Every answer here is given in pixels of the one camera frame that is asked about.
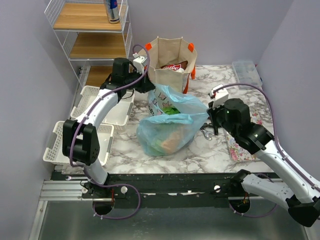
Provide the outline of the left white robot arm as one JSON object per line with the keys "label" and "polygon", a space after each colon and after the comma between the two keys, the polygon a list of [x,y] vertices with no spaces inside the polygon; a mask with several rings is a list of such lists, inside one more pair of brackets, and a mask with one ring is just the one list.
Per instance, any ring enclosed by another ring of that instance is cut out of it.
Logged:
{"label": "left white robot arm", "polygon": [[155,88],[148,77],[149,64],[149,58],[144,55],[136,55],[133,60],[115,58],[112,72],[100,86],[93,102],[76,119],[63,123],[62,154],[69,158],[72,167],[83,168],[94,183],[93,191],[101,198],[110,194],[111,185],[108,173],[98,159],[100,143],[97,130],[127,90],[146,93]]}

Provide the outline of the blue plastic grocery bag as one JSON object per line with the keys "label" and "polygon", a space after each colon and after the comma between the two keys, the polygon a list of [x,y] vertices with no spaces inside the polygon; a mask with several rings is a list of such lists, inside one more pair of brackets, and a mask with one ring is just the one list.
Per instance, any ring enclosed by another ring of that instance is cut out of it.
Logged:
{"label": "blue plastic grocery bag", "polygon": [[[156,84],[148,92],[148,116],[139,121],[136,137],[148,156],[168,156],[190,144],[207,121],[207,107],[190,94]],[[167,115],[164,107],[175,107],[180,113]]]}

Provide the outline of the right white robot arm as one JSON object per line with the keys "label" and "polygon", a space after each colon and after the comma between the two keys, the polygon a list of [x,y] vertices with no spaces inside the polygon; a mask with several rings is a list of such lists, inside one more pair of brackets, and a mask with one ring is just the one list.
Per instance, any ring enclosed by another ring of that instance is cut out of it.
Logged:
{"label": "right white robot arm", "polygon": [[231,181],[230,191],[236,196],[245,192],[261,196],[286,209],[297,223],[311,227],[320,217],[320,181],[289,156],[270,131],[251,121],[249,106],[241,99],[227,99],[218,107],[211,101],[207,113],[215,134],[223,128],[286,184],[277,185],[242,169]]}

